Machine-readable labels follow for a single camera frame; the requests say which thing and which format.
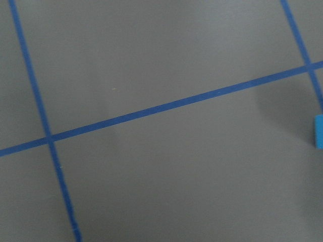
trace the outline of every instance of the blue line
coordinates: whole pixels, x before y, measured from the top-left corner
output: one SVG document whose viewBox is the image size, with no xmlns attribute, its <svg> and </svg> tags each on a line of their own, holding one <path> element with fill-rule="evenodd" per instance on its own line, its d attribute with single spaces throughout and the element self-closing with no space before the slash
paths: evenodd
<svg viewBox="0 0 323 242">
<path fill-rule="evenodd" d="M 41 138 L 38 140 L 33 140 L 30 142 L 26 142 L 20 145 L 12 146 L 3 150 L 0 150 L 0 157 L 5 156 L 5 155 L 10 155 L 13 153 L 17 153 L 23 150 L 28 150 L 37 146 L 45 145 L 47 144 L 47 138 Z"/>
<path fill-rule="evenodd" d="M 290 28 L 291 28 L 291 30 L 293 32 L 293 35 L 294 35 L 295 41 L 296 41 L 296 43 L 298 45 L 299 51 L 301 52 L 303 61 L 304 61 L 305 65 L 306 65 L 306 67 L 307 67 L 307 71 L 308 71 L 309 77 L 311 79 L 313 88 L 315 90 L 319 105 L 321 107 L 321 110 L 323 111 L 323 96 L 322 96 L 321 87 L 320 87 L 320 84 L 319 84 L 319 82 L 317 80 L 315 71 L 312 68 L 311 60 L 310 60 L 309 54 L 308 54 L 308 52 L 306 50 L 306 47 L 305 47 L 304 41 L 302 39 L 301 33 L 300 33 L 300 31 L 299 31 L 299 29 L 297 27 L 296 21 L 294 19 L 292 11 L 291 11 L 291 9 L 289 7 L 288 1 L 287 0 L 281 0 L 281 4 L 282 4 L 282 7 L 283 7 L 283 9 L 285 11 L 286 18 L 287 18 L 288 23 L 290 25 Z"/>
<path fill-rule="evenodd" d="M 33 70 L 32 62 L 31 62 L 31 58 L 30 58 L 30 55 L 29 55 L 27 43 L 26 43 L 26 40 L 25 40 L 25 37 L 24 37 L 21 22 L 20 22 L 20 19 L 19 19 L 17 7 L 16 7 L 16 4 L 15 4 L 14 0 L 8 0 L 8 1 L 9 1 L 12 16 L 13 16 L 13 20 L 14 20 L 14 23 L 15 23 L 15 27 L 16 27 L 16 31 L 17 31 L 17 35 L 18 35 L 18 39 L 19 39 L 19 43 L 20 43 L 20 48 L 21 48 L 21 52 L 22 52 L 22 55 L 23 55 L 23 58 L 24 58 L 24 61 L 25 61 L 28 77 L 29 77 L 29 80 L 30 80 L 30 84 L 31 84 L 34 96 L 35 96 L 35 101 L 36 101 L 36 104 L 37 104 L 37 107 L 38 107 L 41 122 L 42 122 L 42 125 L 43 125 L 43 128 L 44 128 L 45 134 L 46 134 L 46 139 L 47 139 L 47 142 L 48 142 L 50 154 L 51 154 L 52 161 L 53 161 L 53 164 L 54 164 L 54 167 L 55 167 L 57 178 L 59 180 L 60 188 L 61 188 L 62 195 L 63 195 L 63 198 L 64 198 L 64 202 L 65 202 L 65 206 L 66 206 L 67 213 L 68 213 L 68 216 L 69 216 L 69 220 L 70 220 L 70 223 L 71 223 L 71 226 L 72 226 L 72 230 L 73 230 L 73 233 L 74 233 L 74 236 L 75 236 L 75 240 L 77 242 L 81 242 L 82 241 L 81 232 L 80 232 L 80 230 L 78 228 L 78 224 L 77 224 L 75 216 L 74 216 L 73 206 L 72 206 L 70 195 L 69 195 L 69 192 L 67 190 L 66 183 L 65 183 L 63 170 L 61 169 L 61 164 L 60 164 L 60 161 L 59 161 L 59 158 L 58 158 L 57 150 L 56 150 L 56 147 L 54 145 L 53 139 L 51 137 L 49 123 L 48 123 L 48 120 L 47 120 L 47 116 L 46 116 L 46 112 L 45 112 L 43 102 L 41 100 L 41 95 L 40 95 L 39 88 L 38 88 L 38 85 L 37 85 L 37 80 L 36 80 L 35 73 L 34 73 L 34 70 Z"/>
<path fill-rule="evenodd" d="M 323 61 L 311 64 L 311 68 L 314 69 L 314 70 L 323 68 Z M 295 68 L 295 69 L 287 70 L 287 71 L 284 71 L 284 72 L 276 73 L 274 75 L 270 75 L 270 76 L 267 76 L 267 77 L 262 77 L 262 78 L 259 78 L 259 79 L 264 79 L 265 80 L 266 78 L 269 78 L 269 79 L 273 78 L 274 79 L 273 81 L 277 81 L 277 80 L 280 80 L 280 79 L 283 79 L 283 78 L 292 77 L 292 76 L 295 76 L 295 75 L 306 73 L 306 71 L 307 71 L 306 67 L 303 66 L 303 67 L 298 67 L 298 68 Z M 127 115 L 128 115 L 128 119 L 125 119 L 125 122 L 132 120 L 132 119 L 129 119 L 129 117 L 131 117 L 130 116 L 131 113 L 127 114 Z M 109 120 L 113 120 L 113 119 L 115 120 L 117 118 L 120 118 L 120 117 L 111 118 L 111 119 L 108 119 L 108 120 L 105 120 L 105 121 L 102 121 L 102 122 L 105 122 L 105 124 L 107 124 Z M 70 131 L 66 131 L 66 132 L 62 132 L 62 133 L 53 135 L 54 136 L 54 141 L 58 141 L 58 140 L 66 139 L 68 137 L 75 136 L 75 135 L 68 136 L 68 132 L 70 132 Z M 83 130 L 83 132 L 80 132 L 79 134 L 83 134 L 83 133 L 87 133 L 87 132 L 90 132 L 90 130 L 88 130 L 86 132 L 84 132 L 84 130 Z M 17 153 L 17 152 L 20 152 L 20 151 L 23 151 L 23 150 L 28 150 L 30 148 L 37 147 L 37 146 L 44 145 L 44 144 L 47 144 L 47 139 L 46 138 L 42 138 L 42 139 L 39 139 L 39 140 L 30 141 L 30 142 L 20 144 L 20 145 L 17 145 L 17 146 L 9 147 L 9 148 L 0 150 L 0 157 L 5 156 L 5 155 L 10 155 L 10 154 L 13 154 L 13 153 Z"/>
<path fill-rule="evenodd" d="M 69 130 L 69 131 L 65 131 L 56 135 L 53 135 L 53 140 L 54 141 L 58 141 L 58 140 L 62 140 L 62 139 L 66 139 L 69 137 L 73 137 L 76 135 L 81 135 L 84 133 L 88 133 L 91 131 L 95 131 L 95 130 L 99 130 L 105 127 L 109 127 L 109 126 L 113 126 L 116 124 L 120 124 L 120 123 L 124 123 L 130 120 L 134 120 L 137 118 L 141 118 L 141 117 L 145 117 L 145 116 L 149 116 L 155 113 L 159 113 L 159 112 L 163 112 L 166 110 L 170 110 L 170 109 L 174 109 L 177 107 L 181 107 L 181 106 L 185 106 L 188 104 L 192 104 L 192 103 L 196 103 L 196 102 L 200 102 L 200 101 L 204 101 L 210 98 L 214 98 L 214 97 L 219 97 L 222 95 L 226 95 L 229 93 L 233 93 L 233 92 L 237 92 L 237 91 L 241 91 L 247 88 L 251 88 L 251 87 L 255 87 L 255 86 L 259 86 L 265 83 L 269 83 L 269 82 L 273 82 L 273 81 L 277 81 L 286 77 L 291 77 L 294 75 L 298 75 L 301 73 L 306 73 L 307 69 L 306 67 L 298 67 L 298 68 L 294 68 L 288 71 L 284 71 L 284 72 L 279 72 L 270 76 L 266 76 L 266 77 L 261 77 L 261 78 L 257 78 L 248 82 L 243 82 L 243 83 L 239 83 L 236 85 L 232 85 L 229 87 L 224 87 L 221 89 L 217 89 L 217 90 L 213 90 L 210 92 L 206 92 L 206 93 L 202 93 L 202 94 L 198 94 L 195 96 L 191 96 L 191 97 L 187 97 L 187 98 L 183 98 L 177 101 L 173 101 L 173 102 L 169 102 L 169 103 L 165 103 L 159 106 L 155 106 L 155 107 L 151 107 L 151 108 L 147 108 L 141 111 L 137 111 L 137 112 L 133 112 L 130 114 L 126 114 L 123 116 L 119 116 L 119 117 L 114 117 L 105 121 L 101 121 L 95 124 L 91 124 L 91 125 L 86 125 L 80 128 L 76 128 L 73 130 Z"/>
</svg>

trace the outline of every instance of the blue block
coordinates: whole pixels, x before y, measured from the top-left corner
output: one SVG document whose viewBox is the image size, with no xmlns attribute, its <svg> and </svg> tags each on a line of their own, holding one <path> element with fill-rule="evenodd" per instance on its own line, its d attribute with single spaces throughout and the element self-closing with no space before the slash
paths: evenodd
<svg viewBox="0 0 323 242">
<path fill-rule="evenodd" d="M 316 148 L 323 149 L 323 114 L 315 117 Z"/>
</svg>

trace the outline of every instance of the dark blue line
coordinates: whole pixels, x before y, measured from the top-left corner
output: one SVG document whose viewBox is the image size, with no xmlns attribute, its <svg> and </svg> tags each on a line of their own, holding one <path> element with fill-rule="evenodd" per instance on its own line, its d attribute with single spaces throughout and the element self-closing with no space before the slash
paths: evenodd
<svg viewBox="0 0 323 242">
<path fill-rule="evenodd" d="M 313 70 L 313 68 L 311 66 L 311 60 L 310 60 L 309 54 L 307 52 L 306 46 L 304 44 L 304 41 L 302 39 L 301 33 L 297 27 L 296 21 L 294 19 L 292 11 L 289 7 L 288 1 L 281 0 L 281 4 L 282 4 L 282 7 L 285 11 L 286 18 L 287 18 L 290 28 L 293 32 L 293 35 L 294 35 L 295 41 L 298 45 L 299 51 L 301 52 L 303 61 L 308 69 L 308 74 L 311 79 L 313 88 L 315 90 L 319 105 L 321 107 L 321 110 L 323 111 L 323 95 L 322 95 L 321 87 L 320 87 L 320 84 L 317 80 L 315 71 Z"/>
<path fill-rule="evenodd" d="M 50 154 L 51 154 L 52 161 L 53 161 L 53 164 L 54 164 L 54 167 L 55 167 L 57 178 L 59 180 L 60 188 L 61 188 L 62 195 L 63 195 L 63 198 L 64 198 L 64 202 L 65 202 L 65 206 L 66 206 L 67 213 L 68 213 L 68 216 L 69 216 L 69 220 L 70 220 L 70 223 L 71 223 L 71 226 L 72 226 L 72 230 L 73 230 L 73 233 L 74 233 L 74 236 L 75 236 L 75 240 L 77 242 L 81 242 L 82 241 L 82 236 L 81 236 L 80 230 L 78 228 L 78 224 L 77 224 L 75 216 L 74 216 L 72 202 L 71 202 L 71 199 L 70 199 L 69 192 L 67 190 L 67 185 L 65 183 L 63 170 L 61 169 L 61 164 L 60 164 L 60 161 L 59 161 L 59 158 L 58 158 L 57 150 L 56 150 L 56 147 L 54 145 L 53 139 L 51 137 L 49 123 L 48 123 L 48 120 L 47 120 L 47 116 L 46 116 L 46 112 L 45 112 L 43 102 L 41 100 L 40 91 L 39 91 L 39 88 L 38 88 L 38 85 L 37 85 L 37 79 L 35 77 L 35 73 L 34 73 L 34 70 L 33 70 L 31 58 L 30 58 L 30 55 L 29 55 L 28 47 L 27 47 L 27 43 L 26 43 L 24 33 L 23 33 L 23 29 L 22 29 L 22 26 L 21 26 L 21 22 L 20 22 L 20 19 L 19 19 L 18 10 L 17 10 L 17 7 L 16 7 L 16 4 L 15 4 L 14 0 L 8 0 L 8 1 L 9 1 L 12 16 L 13 16 L 14 24 L 15 24 L 15 27 L 16 27 L 21 52 L 22 52 L 22 55 L 23 55 L 23 58 L 24 58 L 24 61 L 25 61 L 28 77 L 29 77 L 29 80 L 30 80 L 30 84 L 31 84 L 33 93 L 34 93 L 34 97 L 35 97 L 35 101 L 36 101 L 37 108 L 38 108 L 38 111 L 39 111 L 39 115 L 40 115 L 40 118 L 41 118 L 41 122 L 42 122 L 42 125 L 43 125 L 43 128 L 44 128 L 45 134 L 46 134 L 46 139 L 47 139 L 47 142 L 48 142 Z"/>
<path fill-rule="evenodd" d="M 294 69 L 284 71 L 284 72 L 279 72 L 279 73 L 276 73 L 276 74 L 273 74 L 270 76 L 257 78 L 257 79 L 254 79 L 254 80 L 251 80 L 248 82 L 239 83 L 239 84 L 232 85 L 229 87 L 224 87 L 224 88 L 213 90 L 210 92 L 206 92 L 206 93 L 198 94 L 195 96 L 183 98 L 183 99 L 180 99 L 177 101 L 165 103 L 165 104 L 162 104 L 159 106 L 147 108 L 147 109 L 133 112 L 130 114 L 126 114 L 123 116 L 114 117 L 114 118 L 111 118 L 111 119 L 108 119 L 105 121 L 101 121 L 101 122 L 98 122 L 95 124 L 86 125 L 86 126 L 83 126 L 80 128 L 73 129 L 73 130 L 65 131 L 65 132 L 53 135 L 52 137 L 53 137 L 54 141 L 66 139 L 66 138 L 73 137 L 76 135 L 81 135 L 81 134 L 88 133 L 88 132 L 95 131 L 95 130 L 99 130 L 99 129 L 102 129 L 105 127 L 124 123 L 124 122 L 134 120 L 137 118 L 149 116 L 149 115 L 152 115 L 155 113 L 159 113 L 159 112 L 174 109 L 177 107 L 185 106 L 185 105 L 188 105 L 191 103 L 204 101 L 204 100 L 207 100 L 210 98 L 219 97 L 219 96 L 226 95 L 226 94 L 229 94 L 232 92 L 237 92 L 237 91 L 244 90 L 247 88 L 259 86 L 259 85 L 262 85 L 265 83 L 277 81 L 277 80 L 280 80 L 280 79 L 283 79 L 286 77 L 291 77 L 291 76 L 298 75 L 301 73 L 306 73 L 306 71 L 307 71 L 306 67 L 294 68 Z"/>
<path fill-rule="evenodd" d="M 0 157 L 5 156 L 5 155 L 10 155 L 13 153 L 17 153 L 23 150 L 28 150 L 37 146 L 45 145 L 47 144 L 47 138 L 41 138 L 38 140 L 33 140 L 30 142 L 26 142 L 20 145 L 12 146 L 3 150 L 0 150 Z"/>
<path fill-rule="evenodd" d="M 322 62 L 316 62 L 316 63 L 313 63 L 313 64 L 311 64 L 311 68 L 312 69 L 314 69 L 314 70 L 316 70 L 316 69 L 320 69 L 320 68 L 323 68 L 323 61 Z M 270 76 L 267 76 L 267 77 L 262 77 L 262 78 L 259 78 L 259 79 L 263 79 L 263 80 L 265 80 L 266 78 L 269 78 L 269 79 L 275 79 L 275 77 L 277 77 L 277 79 L 276 80 L 273 80 L 273 81 L 277 81 L 277 80 L 280 80 L 280 79 L 282 79 L 282 78 L 287 78 L 287 77 L 292 77 L 292 76 L 295 76 L 295 75 L 299 75 L 299 74 L 302 74 L 302 73 L 306 73 L 306 71 L 307 71 L 307 69 L 306 69 L 306 67 L 305 66 L 303 66 L 303 67 L 298 67 L 298 68 L 295 68 L 295 69 L 291 69 L 291 70 L 288 70 L 288 71 L 284 71 L 284 72 L 281 72 L 281 73 L 276 73 L 276 74 L 274 74 L 274 75 L 270 75 Z M 257 80 L 259 80 L 259 79 L 255 79 L 255 80 L 251 80 L 251 81 L 249 81 L 249 82 L 255 82 L 256 83 L 256 81 Z M 245 89 L 247 89 L 247 88 L 250 88 L 250 87 L 253 87 L 252 85 L 251 86 L 247 86 L 247 85 L 250 85 L 250 84 L 246 84 L 246 88 Z M 132 119 L 134 119 L 134 118 L 132 118 L 132 119 L 129 119 L 129 117 L 131 117 L 130 115 L 131 115 L 131 113 L 130 114 L 127 114 L 128 115 L 128 119 L 126 118 L 125 119 L 125 122 L 127 122 L 127 121 L 130 121 L 130 120 L 132 120 Z M 102 121 L 102 122 L 105 122 L 105 124 L 107 124 L 107 122 L 109 121 L 109 120 L 113 120 L 113 119 L 117 119 L 117 118 L 120 118 L 120 117 L 115 117 L 115 118 L 112 118 L 112 119 L 108 119 L 108 120 L 105 120 L 105 121 Z M 66 131 L 66 132 L 62 132 L 62 133 L 59 133 L 59 134 L 56 134 L 56 135 L 53 135 L 54 136 L 54 141 L 58 141 L 58 140 L 62 140 L 62 139 L 66 139 L 66 138 L 68 138 L 68 137 L 72 137 L 72 136 L 75 136 L 75 135 L 72 135 L 72 136 L 68 136 L 68 133 L 70 132 L 70 131 Z M 23 151 L 23 150 L 27 150 L 27 149 L 30 149 L 30 148 L 33 148 L 33 147 L 37 147 L 37 146 L 40 146 L 40 145 L 44 145 L 44 144 L 47 144 L 47 139 L 46 138 L 42 138 L 42 139 L 39 139 L 39 140 L 34 140 L 34 141 L 30 141 L 30 142 L 27 142 L 27 143 L 24 143 L 24 144 L 20 144 L 20 145 L 17 145 L 17 146 L 13 146 L 13 147 L 9 147 L 9 148 L 6 148 L 6 149 L 3 149 L 3 150 L 0 150 L 0 157 L 1 156 L 5 156 L 5 155 L 10 155 L 10 154 L 13 154 L 13 153 L 16 153 L 16 152 L 20 152 L 20 151 Z"/>
</svg>

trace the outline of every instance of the concrete floor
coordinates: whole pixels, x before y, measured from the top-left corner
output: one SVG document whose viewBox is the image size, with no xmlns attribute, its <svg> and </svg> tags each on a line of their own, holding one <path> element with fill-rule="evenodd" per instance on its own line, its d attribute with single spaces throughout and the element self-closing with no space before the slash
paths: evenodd
<svg viewBox="0 0 323 242">
<path fill-rule="evenodd" d="M 279 1 L 16 3 L 53 134 L 304 65 Z M 323 2 L 289 4 L 323 61 Z M 5 149 L 45 134 L 0 13 Z M 317 114 L 305 73 L 55 142 L 83 240 L 323 241 Z M 47 145 L 0 162 L 1 240 L 74 241 Z"/>
</svg>

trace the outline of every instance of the gray surface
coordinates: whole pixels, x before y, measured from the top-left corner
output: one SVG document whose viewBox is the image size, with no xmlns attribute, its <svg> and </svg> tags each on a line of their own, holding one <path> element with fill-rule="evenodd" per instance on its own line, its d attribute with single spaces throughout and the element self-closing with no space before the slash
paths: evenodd
<svg viewBox="0 0 323 242">
<path fill-rule="evenodd" d="M 323 59 L 323 1 L 291 0 L 290 6 L 313 62 Z"/>
<path fill-rule="evenodd" d="M 53 133 L 303 65 L 279 1 L 17 4 Z M 0 13 L 4 148 L 44 134 Z M 84 241 L 323 241 L 319 113 L 304 74 L 57 142 Z M 0 162 L 0 238 L 73 241 L 47 147 Z"/>
<path fill-rule="evenodd" d="M 2 157 L 0 191 L 1 241 L 73 241 L 46 146 Z"/>
<path fill-rule="evenodd" d="M 7 1 L 0 1 L 0 149 L 44 136 Z"/>
<path fill-rule="evenodd" d="M 59 141 L 85 241 L 322 241 L 317 113 L 301 75 Z"/>
<path fill-rule="evenodd" d="M 279 1 L 18 1 L 54 133 L 302 65 Z"/>
</svg>

